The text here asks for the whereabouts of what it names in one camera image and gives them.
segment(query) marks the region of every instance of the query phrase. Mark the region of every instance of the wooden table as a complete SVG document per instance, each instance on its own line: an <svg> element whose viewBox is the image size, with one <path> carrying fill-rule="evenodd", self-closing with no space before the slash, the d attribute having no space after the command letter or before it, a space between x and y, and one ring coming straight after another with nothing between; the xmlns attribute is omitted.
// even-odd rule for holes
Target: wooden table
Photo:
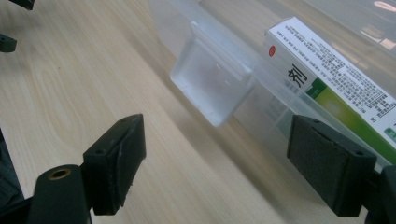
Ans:
<svg viewBox="0 0 396 224"><path fill-rule="evenodd" d="M146 0L0 1L0 127L25 197L116 120L143 113L148 156L126 204L94 223L363 223L336 217L235 120L214 128L168 76Z"/></svg>

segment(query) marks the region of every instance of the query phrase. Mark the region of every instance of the translucent plastic container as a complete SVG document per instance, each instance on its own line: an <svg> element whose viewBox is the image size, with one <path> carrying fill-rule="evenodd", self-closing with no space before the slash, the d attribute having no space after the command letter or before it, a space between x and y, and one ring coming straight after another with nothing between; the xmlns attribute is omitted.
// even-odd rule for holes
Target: translucent plastic container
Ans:
<svg viewBox="0 0 396 224"><path fill-rule="evenodd" d="M389 164L262 55L265 31L295 16L395 98L392 1L148 1L161 41L177 57L172 80L212 125L235 116L286 157L292 115L306 115L371 149L379 158L377 170Z"/></svg>

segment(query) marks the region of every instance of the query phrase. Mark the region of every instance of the green and white box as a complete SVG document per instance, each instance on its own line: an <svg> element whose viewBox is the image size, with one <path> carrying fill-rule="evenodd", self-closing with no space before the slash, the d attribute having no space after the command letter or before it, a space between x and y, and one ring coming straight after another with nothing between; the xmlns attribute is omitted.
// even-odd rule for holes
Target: green and white box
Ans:
<svg viewBox="0 0 396 224"><path fill-rule="evenodd" d="M264 57L396 164L396 100L297 18L267 31Z"/></svg>

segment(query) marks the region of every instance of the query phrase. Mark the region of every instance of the light wood tabletop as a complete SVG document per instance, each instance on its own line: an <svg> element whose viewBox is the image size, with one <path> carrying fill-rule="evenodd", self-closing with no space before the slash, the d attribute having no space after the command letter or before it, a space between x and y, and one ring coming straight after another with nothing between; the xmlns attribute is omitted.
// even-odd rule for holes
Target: light wood tabletop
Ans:
<svg viewBox="0 0 396 224"><path fill-rule="evenodd" d="M94 223L363 223L337 217L236 119L220 128L171 82L176 59L146 0L0 1L0 127L24 196L123 117L145 117L147 158L126 203Z"/></svg>

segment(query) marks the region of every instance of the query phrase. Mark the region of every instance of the red logo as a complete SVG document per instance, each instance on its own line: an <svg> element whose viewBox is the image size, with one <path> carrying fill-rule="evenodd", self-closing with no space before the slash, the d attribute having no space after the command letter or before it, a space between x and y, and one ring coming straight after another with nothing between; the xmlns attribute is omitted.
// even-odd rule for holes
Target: red logo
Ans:
<svg viewBox="0 0 396 224"><path fill-rule="evenodd" d="M274 56L275 52L276 52L275 46L271 46L270 52L269 52L270 57Z"/></svg>

